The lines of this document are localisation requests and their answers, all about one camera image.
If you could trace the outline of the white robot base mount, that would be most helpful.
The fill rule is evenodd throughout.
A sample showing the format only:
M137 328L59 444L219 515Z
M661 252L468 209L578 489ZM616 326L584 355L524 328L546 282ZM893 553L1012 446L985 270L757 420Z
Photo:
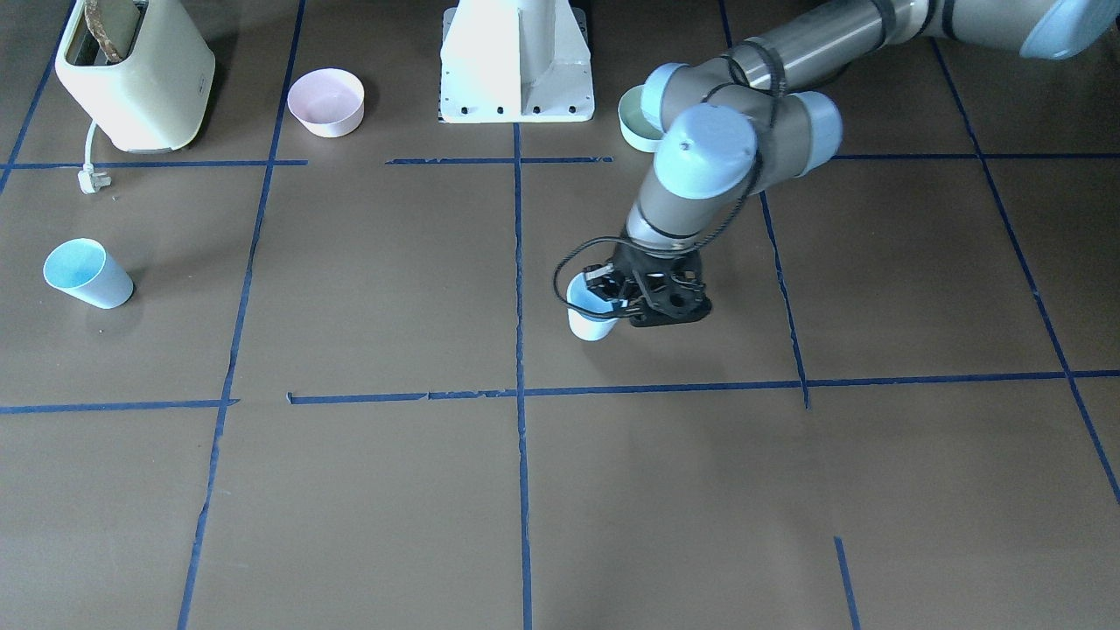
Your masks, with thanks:
M444 123L584 123L596 110L584 8L460 1L444 11Z

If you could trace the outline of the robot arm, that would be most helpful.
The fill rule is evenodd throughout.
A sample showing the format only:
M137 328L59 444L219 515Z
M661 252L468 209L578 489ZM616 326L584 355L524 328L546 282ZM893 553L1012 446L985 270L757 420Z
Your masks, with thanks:
M577 339L600 340L619 319L675 326L711 312L701 250L746 200L808 175L843 141L820 82L917 37L1064 61L1095 43L1116 1L829 1L745 39L715 59L654 70L641 119L661 136L612 256L556 290Z

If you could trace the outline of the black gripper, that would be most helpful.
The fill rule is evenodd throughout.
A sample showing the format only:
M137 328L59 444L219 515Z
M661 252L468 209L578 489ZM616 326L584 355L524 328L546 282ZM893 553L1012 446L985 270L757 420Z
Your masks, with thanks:
M607 262L584 268L585 282L597 296L569 296L576 318L628 319L633 327L651 327L693 323L711 314L699 252L665 254L628 239L612 242Z

